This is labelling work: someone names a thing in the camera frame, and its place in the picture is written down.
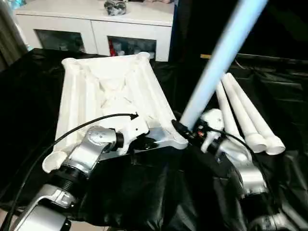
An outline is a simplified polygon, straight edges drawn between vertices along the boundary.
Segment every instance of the pipe end cap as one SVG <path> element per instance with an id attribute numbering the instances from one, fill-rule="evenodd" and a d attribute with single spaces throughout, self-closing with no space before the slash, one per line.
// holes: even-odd
<path id="1" fill-rule="evenodd" d="M 277 136 L 266 137 L 266 143 L 266 153 L 269 155 L 277 155 L 285 151 L 285 145 Z"/>
<path id="2" fill-rule="evenodd" d="M 258 133 L 246 136 L 245 141 L 254 153 L 261 153 L 267 148 L 266 140 Z"/>

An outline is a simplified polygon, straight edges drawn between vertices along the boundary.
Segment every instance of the table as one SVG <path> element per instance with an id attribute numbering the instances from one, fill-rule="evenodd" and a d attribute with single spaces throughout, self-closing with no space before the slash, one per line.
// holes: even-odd
<path id="1" fill-rule="evenodd" d="M 0 200 L 2 208 L 9 208 L 26 168 L 54 139 L 64 78 L 61 60 L 68 57 L 97 55 L 34 49 L 0 75 L 4 163 L 0 191 L 7 189 Z M 182 112 L 204 63 L 151 64 L 170 106 Z M 257 155 L 277 201 L 289 216 L 307 223 L 308 78 L 230 71 L 286 146 L 281 155 Z M 208 105 L 213 107 L 217 107 L 215 97 Z M 68 216 L 94 225 L 134 230 L 226 230 L 224 224 L 240 227 L 243 218 L 225 190 L 227 181 L 213 177 L 203 165 L 206 158 L 190 149 L 165 148 L 101 162 L 85 198 Z M 37 166 L 19 205 L 26 205 L 47 180 L 48 175 Z"/>

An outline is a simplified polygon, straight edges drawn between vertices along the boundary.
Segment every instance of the light blue pole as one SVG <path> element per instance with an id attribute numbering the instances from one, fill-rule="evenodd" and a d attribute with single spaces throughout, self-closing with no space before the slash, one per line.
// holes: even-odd
<path id="1" fill-rule="evenodd" d="M 204 111 L 222 75 L 228 70 L 267 1 L 239 0 L 180 120 L 190 130 Z"/>

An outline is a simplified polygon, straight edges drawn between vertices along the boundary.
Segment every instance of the white plastic tube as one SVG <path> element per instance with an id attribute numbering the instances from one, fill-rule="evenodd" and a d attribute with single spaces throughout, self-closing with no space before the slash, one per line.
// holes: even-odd
<path id="1" fill-rule="evenodd" d="M 254 104 L 250 101 L 244 90 L 235 80 L 232 74 L 227 74 L 229 81 L 231 82 L 238 98 L 240 99 L 242 105 L 247 111 L 251 121 L 254 123 L 257 131 L 266 140 L 266 153 L 269 155 L 277 155 L 285 150 L 285 146 L 279 137 L 275 136 L 273 131 L 270 129 L 260 112 L 256 109 Z"/>
<path id="2" fill-rule="evenodd" d="M 232 84 L 227 75 L 224 75 L 222 78 L 222 84 L 225 88 L 225 91 L 228 95 L 234 113 L 237 120 L 241 126 L 243 134 L 245 136 L 246 144 L 255 152 L 260 153 L 266 150 L 266 141 L 255 128 L 253 122 L 251 121 L 249 115 L 245 111 L 241 101 L 237 97 L 235 90 L 233 89 Z"/>
<path id="3" fill-rule="evenodd" d="M 238 2 L 180 120 L 188 129 L 193 128 L 204 111 L 221 76 L 234 60 L 266 3 L 267 0 L 240 0 Z"/>
<path id="4" fill-rule="evenodd" d="M 239 130 L 237 128 L 237 125 L 235 123 L 233 113 L 231 111 L 225 90 L 223 89 L 222 83 L 219 82 L 216 88 L 216 95 L 219 103 L 219 108 L 221 109 L 222 112 L 222 118 L 225 126 L 225 130 L 227 133 L 230 133 L 233 136 L 236 136 L 240 140 L 244 141 L 244 139 L 241 137 Z M 239 143 L 237 140 L 233 138 L 229 138 L 236 144 L 239 144 L 242 146 L 241 143 Z"/>

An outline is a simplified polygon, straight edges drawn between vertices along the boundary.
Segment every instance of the white cabinet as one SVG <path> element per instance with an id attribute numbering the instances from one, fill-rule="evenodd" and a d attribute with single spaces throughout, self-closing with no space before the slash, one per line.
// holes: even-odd
<path id="1" fill-rule="evenodd" d="M 34 15 L 16 17 L 32 48 L 97 53 L 90 20 Z"/>
<path id="2" fill-rule="evenodd" d="M 109 16 L 103 3 L 35 0 L 14 14 L 32 48 L 101 55 L 147 51 L 157 61 L 168 61 L 174 4 L 128 2 L 125 15 Z"/>

